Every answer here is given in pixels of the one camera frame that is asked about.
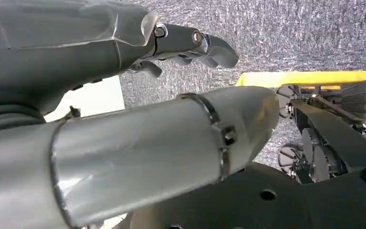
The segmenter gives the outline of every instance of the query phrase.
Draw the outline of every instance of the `transparent plastic wrap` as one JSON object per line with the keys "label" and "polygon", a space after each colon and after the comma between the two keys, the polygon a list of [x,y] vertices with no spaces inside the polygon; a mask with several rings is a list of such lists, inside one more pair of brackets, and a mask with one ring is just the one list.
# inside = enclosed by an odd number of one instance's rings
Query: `transparent plastic wrap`
{"label": "transparent plastic wrap", "polygon": [[157,17],[117,0],[0,0],[0,49],[106,40],[145,46]]}

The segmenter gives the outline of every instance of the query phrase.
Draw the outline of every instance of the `gray carpet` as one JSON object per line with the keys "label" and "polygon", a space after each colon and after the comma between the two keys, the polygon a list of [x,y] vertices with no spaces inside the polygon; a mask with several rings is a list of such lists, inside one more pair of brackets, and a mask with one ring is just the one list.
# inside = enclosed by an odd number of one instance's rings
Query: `gray carpet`
{"label": "gray carpet", "polygon": [[[234,69],[195,62],[159,62],[163,75],[121,77],[126,107],[162,102],[181,92],[232,86],[251,71],[366,70],[366,0],[130,0],[160,14],[160,22],[191,26],[226,39],[240,55]],[[279,123],[257,158],[276,167],[276,151],[299,134]]]}

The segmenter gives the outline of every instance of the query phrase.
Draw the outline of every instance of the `gray cylindrical tube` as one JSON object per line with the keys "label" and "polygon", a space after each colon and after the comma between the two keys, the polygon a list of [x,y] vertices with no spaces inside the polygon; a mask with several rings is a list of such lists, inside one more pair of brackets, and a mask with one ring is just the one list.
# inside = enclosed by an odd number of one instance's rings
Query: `gray cylindrical tube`
{"label": "gray cylindrical tube", "polygon": [[68,229],[51,181],[51,140],[60,123],[0,131],[0,228]]}
{"label": "gray cylindrical tube", "polygon": [[[275,94],[235,87],[204,95],[234,125],[230,173],[253,159],[278,122]],[[213,183],[220,161],[210,120],[192,100],[172,100],[67,122],[53,143],[63,203],[73,226]]]}

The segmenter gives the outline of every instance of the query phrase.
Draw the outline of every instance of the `yellow strip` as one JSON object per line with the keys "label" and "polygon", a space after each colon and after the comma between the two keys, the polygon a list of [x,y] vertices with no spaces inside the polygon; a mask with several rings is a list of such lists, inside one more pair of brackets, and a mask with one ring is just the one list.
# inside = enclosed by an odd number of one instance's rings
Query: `yellow strip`
{"label": "yellow strip", "polygon": [[366,71],[243,73],[236,86],[280,87],[285,84],[336,85],[366,81]]}

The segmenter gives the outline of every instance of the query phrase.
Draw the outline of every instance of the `white panel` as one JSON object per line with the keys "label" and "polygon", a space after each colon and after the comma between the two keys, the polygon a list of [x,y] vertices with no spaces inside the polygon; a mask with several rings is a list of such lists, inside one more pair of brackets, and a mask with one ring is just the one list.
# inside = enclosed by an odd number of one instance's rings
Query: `white panel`
{"label": "white panel", "polygon": [[46,115],[47,122],[64,117],[69,107],[81,109],[81,116],[95,115],[124,109],[124,100],[118,76],[99,83],[88,83],[76,91],[67,92],[57,109]]}

